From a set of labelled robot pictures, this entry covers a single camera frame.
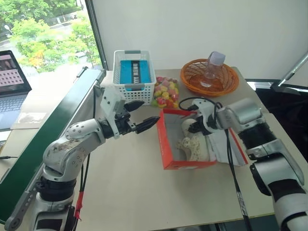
window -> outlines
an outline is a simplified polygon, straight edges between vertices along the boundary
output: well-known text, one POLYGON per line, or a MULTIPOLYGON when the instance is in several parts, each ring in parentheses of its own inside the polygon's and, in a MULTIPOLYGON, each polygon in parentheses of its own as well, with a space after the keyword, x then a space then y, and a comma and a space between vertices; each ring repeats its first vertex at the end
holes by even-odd
POLYGON ((13 51, 26 77, 102 69, 85 0, 0 0, 0 50, 13 51))

red cable tie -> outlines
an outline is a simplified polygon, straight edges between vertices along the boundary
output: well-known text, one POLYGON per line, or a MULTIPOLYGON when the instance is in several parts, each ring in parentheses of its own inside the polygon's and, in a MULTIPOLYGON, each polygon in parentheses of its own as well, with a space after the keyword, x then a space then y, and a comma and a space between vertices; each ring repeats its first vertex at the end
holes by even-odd
POLYGON ((76 203, 76 209, 75 209, 74 217, 76 217, 78 220, 81 220, 80 219, 80 211, 81 211, 81 208, 82 208, 83 193, 84 192, 79 192, 78 200, 77 200, 77 203, 76 203))

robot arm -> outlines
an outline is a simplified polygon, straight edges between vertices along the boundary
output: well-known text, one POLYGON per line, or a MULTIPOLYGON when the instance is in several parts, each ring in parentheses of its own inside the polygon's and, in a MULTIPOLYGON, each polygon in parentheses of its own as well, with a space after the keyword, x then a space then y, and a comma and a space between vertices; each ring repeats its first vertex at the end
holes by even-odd
POLYGON ((75 123, 47 147, 43 155, 43 174, 36 186, 38 193, 30 230, 72 230, 74 187, 84 160, 108 138, 117 139, 132 131, 138 134, 152 127, 159 117, 150 117, 137 125, 130 121, 129 112, 142 104, 140 101, 125 104, 121 94, 113 88, 106 88, 101 102, 104 119, 75 123))
POLYGON ((281 231, 304 231, 308 226, 308 195, 304 175, 280 139, 270 131, 260 109, 251 99, 243 99, 215 111, 214 105, 195 99, 190 109, 201 116, 189 132, 208 135, 232 128, 255 162, 250 166, 259 190, 272 196, 275 216, 281 231))

plastic bag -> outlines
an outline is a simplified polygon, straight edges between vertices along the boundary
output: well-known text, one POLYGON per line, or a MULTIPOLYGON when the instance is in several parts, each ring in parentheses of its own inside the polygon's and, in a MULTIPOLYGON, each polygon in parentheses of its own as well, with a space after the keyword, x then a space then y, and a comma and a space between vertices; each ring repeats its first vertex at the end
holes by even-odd
POLYGON ((159 108, 178 108, 179 87, 176 79, 156 77, 152 105, 159 108))

plastic bottle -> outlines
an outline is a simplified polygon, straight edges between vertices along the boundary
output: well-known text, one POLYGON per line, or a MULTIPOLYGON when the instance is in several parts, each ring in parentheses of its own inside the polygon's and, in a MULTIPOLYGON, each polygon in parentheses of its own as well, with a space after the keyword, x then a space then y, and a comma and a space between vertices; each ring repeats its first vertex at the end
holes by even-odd
POLYGON ((217 51, 213 51, 208 57, 207 68, 204 74, 204 78, 200 84, 203 87, 209 88, 212 86, 215 78, 218 77, 218 73, 225 61, 226 56, 217 51))

